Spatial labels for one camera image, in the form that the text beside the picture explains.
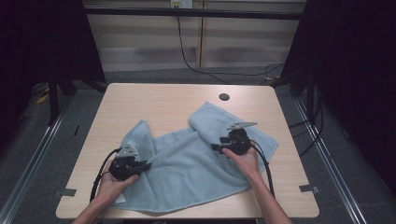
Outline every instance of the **table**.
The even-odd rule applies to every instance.
[[[219,96],[227,93],[228,101]],[[263,86],[132,84],[114,83],[104,99],[88,133],[67,184],[76,189],[74,197],[63,196],[56,215],[75,218],[88,205],[92,182],[106,155],[118,148],[122,138],[136,123],[145,119],[153,137],[187,128],[188,117],[204,102],[210,102],[278,141],[270,162],[276,199],[289,217],[316,217],[318,205],[308,185],[304,168],[273,88]],[[267,183],[266,173],[262,173]],[[257,218],[260,209],[251,190],[174,213],[155,214],[108,209],[105,218]]]

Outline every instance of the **towel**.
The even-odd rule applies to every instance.
[[[137,150],[139,161],[151,167],[123,191],[126,201],[112,207],[156,213],[173,212],[209,203],[249,187],[244,175],[226,155],[211,148],[227,136],[227,127],[241,119],[209,102],[189,118],[190,127],[152,138],[149,127],[140,120],[122,140],[121,146]],[[247,136],[263,149],[269,161],[277,141],[254,127]],[[264,165],[259,157],[260,170]]]

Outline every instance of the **round hole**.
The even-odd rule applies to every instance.
[[[227,93],[222,93],[222,94],[219,95],[219,98],[222,101],[228,101],[228,100],[230,100],[230,95],[227,94]]]

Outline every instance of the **black cable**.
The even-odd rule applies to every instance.
[[[298,137],[298,136],[300,136],[300,135],[303,135],[303,134],[305,134],[306,132],[308,132],[308,129],[305,129],[303,132],[301,132],[301,133],[297,133],[296,135],[294,135],[294,136],[292,136],[292,138],[295,138],[295,137]]]
[[[119,152],[120,150],[121,150],[121,147],[120,147],[120,148],[117,148],[117,149],[114,149],[114,150],[113,150],[112,152],[110,152],[110,153],[107,155],[107,157],[105,158],[105,160],[104,160],[104,162],[103,162],[103,164],[102,164],[102,166],[101,166],[101,168],[100,168],[100,170],[99,170],[99,174],[96,176],[95,181],[93,182],[90,202],[92,202],[92,200],[95,198],[96,190],[97,190],[97,188],[98,188],[100,179],[102,178],[102,176],[103,176],[104,174],[108,173],[108,172],[105,172],[105,173],[102,174],[103,169],[105,168],[105,165],[106,165],[108,159],[111,157],[111,155],[113,155],[114,153]]]
[[[177,19],[177,27],[178,27],[178,37],[179,37],[179,39],[180,39],[181,55],[183,56],[184,63],[190,68],[190,70],[192,70],[192,71],[194,71],[194,72],[197,72],[197,73],[200,73],[200,74],[209,75],[209,76],[211,76],[211,77],[217,79],[217,80],[220,81],[220,82],[223,82],[223,83],[225,83],[225,84],[231,85],[230,83],[228,83],[228,82],[222,80],[222,79],[219,78],[219,77],[213,76],[212,74],[209,74],[209,73],[205,73],[205,72],[201,72],[201,71],[195,70],[195,69],[193,69],[193,68],[187,63],[186,56],[184,55],[183,41],[181,40],[180,17],[176,17],[176,19]]]
[[[315,112],[315,114],[314,114],[314,119],[317,117],[318,113],[320,112],[321,103],[322,103],[322,98],[321,98],[321,97],[319,96],[319,94],[318,94],[317,112]],[[289,128],[295,128],[295,127],[300,126],[300,125],[302,125],[302,124],[305,124],[305,123],[307,123],[307,122],[308,122],[308,120],[305,119],[305,120],[303,120],[303,121],[301,121],[301,122],[298,122],[298,123],[289,125]]]
[[[215,79],[217,79],[217,80],[219,80],[219,81],[221,81],[221,82],[223,82],[223,83],[225,83],[225,84],[231,85],[229,82],[224,81],[224,80],[222,80],[221,78],[216,77],[216,76],[214,76],[214,75],[229,75],[229,76],[241,76],[241,77],[257,77],[257,76],[262,76],[262,75],[269,74],[269,73],[271,73],[272,71],[276,70],[279,66],[283,65],[283,63],[269,64],[269,65],[265,66],[265,71],[264,71],[264,72],[257,73],[257,74],[239,74],[239,73],[225,73],[225,72],[211,72],[211,73],[209,73],[209,72],[203,72],[203,71],[196,70],[196,69],[192,68],[192,67],[189,65],[189,63],[188,63],[187,60],[186,60],[186,56],[185,56],[185,54],[184,54],[183,41],[182,41],[182,38],[181,38],[180,17],[177,17],[177,29],[178,29],[178,37],[179,37],[179,40],[180,40],[181,54],[182,54],[182,56],[183,56],[183,61],[184,61],[184,63],[187,65],[187,67],[189,67],[190,70],[192,70],[192,71],[194,71],[194,72],[196,72],[196,73],[200,73],[200,74],[209,75],[209,76],[211,76],[211,77],[214,77]],[[270,67],[270,66],[276,66],[276,67],[273,68],[273,69],[271,69],[271,70],[269,70],[269,71],[267,71],[267,68]]]
[[[259,148],[256,148],[253,144],[251,144],[251,146],[257,151],[257,154],[259,154],[259,156],[262,158],[262,161],[264,162],[265,171],[266,171],[267,177],[268,177],[268,185],[269,185],[271,194],[275,197],[274,184],[272,181],[269,163],[268,163],[267,159],[265,159],[264,152],[262,151],[262,148],[260,147],[260,145],[254,140],[250,140],[250,141],[252,141],[255,145],[257,145],[259,147]]]
[[[314,141],[299,155],[300,157],[302,157],[320,138],[320,134],[321,134],[321,132],[323,130],[323,123],[324,123],[322,106],[320,106],[320,116],[321,116],[321,118],[320,118],[320,128],[319,128],[318,134],[316,134],[316,136],[314,138]]]

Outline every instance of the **metal rail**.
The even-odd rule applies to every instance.
[[[64,113],[67,111],[70,103],[71,97],[68,97],[63,110],[61,111],[58,118],[53,122],[51,126],[46,130],[43,138],[41,139],[38,147],[35,150],[35,154],[32,159],[30,159],[29,164],[26,166],[20,180],[15,186],[14,190],[12,190],[11,194],[8,196],[5,205],[2,207],[0,211],[0,223],[8,224],[11,223],[15,214],[17,213],[18,208],[21,205],[24,195],[32,183],[33,178],[35,177],[35,173],[37,172],[41,162],[46,155],[46,152],[52,142],[53,137],[58,132],[58,129],[62,123],[64,118]]]
[[[298,12],[236,11],[195,8],[162,8],[162,7],[35,7],[35,12],[67,11],[92,15],[136,15],[136,16],[179,16],[211,17],[298,21],[302,18],[318,18],[330,15],[307,15]]]
[[[297,108],[303,119],[308,120],[308,116],[306,115],[307,111],[303,101],[300,98],[296,98],[295,104],[297,105]],[[322,158],[330,177],[332,178],[332,182],[334,183],[338,193],[340,194],[341,200],[343,201],[346,210],[352,218],[353,223],[366,224],[366,219],[364,218],[364,215],[361,212],[361,209],[357,201],[355,200],[355,197],[352,195],[349,187],[347,186],[347,183],[339,172],[337,165],[332,159],[332,154],[330,153],[329,149],[327,149],[326,145],[323,142],[323,139],[319,135],[317,127],[315,125],[312,125],[311,122],[308,121],[306,123],[306,128],[308,129],[312,140],[315,141],[315,139],[317,139],[315,145],[317,146],[318,153]]]

